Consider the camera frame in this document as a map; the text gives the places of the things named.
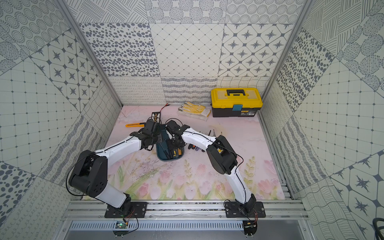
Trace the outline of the teal plastic storage box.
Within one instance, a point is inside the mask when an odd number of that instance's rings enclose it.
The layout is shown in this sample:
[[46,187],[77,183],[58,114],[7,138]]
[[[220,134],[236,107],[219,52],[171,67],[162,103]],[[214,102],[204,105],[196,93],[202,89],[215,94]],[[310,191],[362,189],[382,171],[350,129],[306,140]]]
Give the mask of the teal plastic storage box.
[[179,157],[178,149],[170,150],[167,146],[166,140],[170,138],[170,134],[166,130],[166,125],[161,125],[160,130],[161,130],[160,133],[163,141],[161,143],[156,144],[156,152],[157,152],[158,159],[163,162],[175,161],[175,160],[181,159],[184,156],[185,149],[179,148],[182,150],[182,153],[183,153],[183,155]]

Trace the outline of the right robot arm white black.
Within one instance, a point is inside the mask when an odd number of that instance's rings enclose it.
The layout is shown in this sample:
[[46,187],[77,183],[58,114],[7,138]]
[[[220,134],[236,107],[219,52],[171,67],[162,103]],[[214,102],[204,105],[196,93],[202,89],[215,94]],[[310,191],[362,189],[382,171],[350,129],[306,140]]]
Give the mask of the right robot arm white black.
[[246,187],[244,180],[241,178],[238,163],[240,155],[235,153],[224,136],[211,137],[204,135],[190,126],[179,126],[173,120],[165,125],[165,129],[172,136],[169,139],[169,147],[178,148],[191,144],[204,150],[213,168],[219,174],[226,176],[235,195],[235,200],[240,206],[247,211],[255,206],[256,197]]

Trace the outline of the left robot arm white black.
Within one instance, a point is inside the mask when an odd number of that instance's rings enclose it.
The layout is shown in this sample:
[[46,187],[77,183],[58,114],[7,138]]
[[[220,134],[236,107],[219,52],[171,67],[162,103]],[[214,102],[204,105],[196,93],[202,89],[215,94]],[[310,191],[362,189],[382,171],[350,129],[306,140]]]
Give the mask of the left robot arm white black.
[[145,126],[124,140],[96,151],[83,151],[69,170],[66,187],[95,198],[116,209],[122,209],[130,197],[108,183],[108,171],[124,157],[140,150],[152,150],[162,141],[161,124],[148,119]]

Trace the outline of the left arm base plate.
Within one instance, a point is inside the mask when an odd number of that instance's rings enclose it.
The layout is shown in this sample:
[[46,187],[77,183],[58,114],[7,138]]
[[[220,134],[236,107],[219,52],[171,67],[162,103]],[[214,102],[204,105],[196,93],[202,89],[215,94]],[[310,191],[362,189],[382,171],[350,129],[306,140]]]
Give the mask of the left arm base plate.
[[107,205],[104,217],[106,219],[117,219],[132,216],[133,218],[142,219],[145,217],[148,202],[126,202],[120,208]]

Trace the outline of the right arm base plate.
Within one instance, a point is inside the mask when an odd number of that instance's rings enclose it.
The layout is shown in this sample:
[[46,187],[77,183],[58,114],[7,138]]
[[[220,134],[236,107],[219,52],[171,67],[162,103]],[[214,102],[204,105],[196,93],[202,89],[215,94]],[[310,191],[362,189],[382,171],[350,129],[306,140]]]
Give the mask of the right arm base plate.
[[227,218],[265,218],[266,212],[262,202],[255,202],[252,207],[245,207],[236,201],[224,201]]

